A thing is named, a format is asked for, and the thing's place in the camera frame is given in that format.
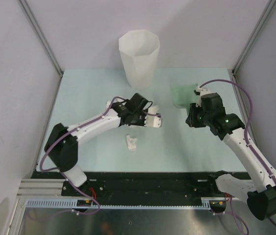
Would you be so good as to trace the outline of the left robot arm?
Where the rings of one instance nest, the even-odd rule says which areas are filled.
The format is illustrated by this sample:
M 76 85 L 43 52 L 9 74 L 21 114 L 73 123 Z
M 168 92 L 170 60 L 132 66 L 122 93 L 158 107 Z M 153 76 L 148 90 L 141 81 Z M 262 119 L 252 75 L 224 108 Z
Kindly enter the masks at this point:
M 45 158 L 49 157 L 55 164 L 50 171 L 58 170 L 71 182 L 72 190 L 77 195 L 85 195 L 89 190 L 89 183 L 86 174 L 77 164 L 79 147 L 92 138 L 120 126 L 144 126 L 148 103 L 149 101 L 138 93 L 130 99 L 116 96 L 104 112 L 89 120 L 70 126 L 64 126 L 62 123 L 55 125 L 45 145 L 40 170 L 48 171 L 43 168 L 43 163 Z

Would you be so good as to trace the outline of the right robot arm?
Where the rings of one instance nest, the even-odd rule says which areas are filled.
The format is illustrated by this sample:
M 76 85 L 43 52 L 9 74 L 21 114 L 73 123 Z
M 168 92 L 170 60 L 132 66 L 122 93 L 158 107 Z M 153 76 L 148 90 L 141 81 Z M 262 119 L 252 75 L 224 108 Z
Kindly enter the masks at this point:
M 196 92 L 196 102 L 190 104 L 186 123 L 190 127 L 209 127 L 237 156 L 251 182 L 218 171 L 208 178 L 207 191 L 212 196 L 226 192 L 248 205 L 259 220 L 276 214 L 276 170 L 254 146 L 245 126 L 236 114 L 226 114 L 221 97 L 212 92 Z

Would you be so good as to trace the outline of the green plastic dustpan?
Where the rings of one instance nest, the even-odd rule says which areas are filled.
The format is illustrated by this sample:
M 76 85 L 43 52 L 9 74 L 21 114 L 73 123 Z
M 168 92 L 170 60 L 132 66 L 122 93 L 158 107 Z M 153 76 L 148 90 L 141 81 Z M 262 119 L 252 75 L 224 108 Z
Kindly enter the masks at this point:
M 182 84 L 171 86 L 173 104 L 180 109 L 187 109 L 191 103 L 196 103 L 198 98 L 195 94 L 197 84 Z

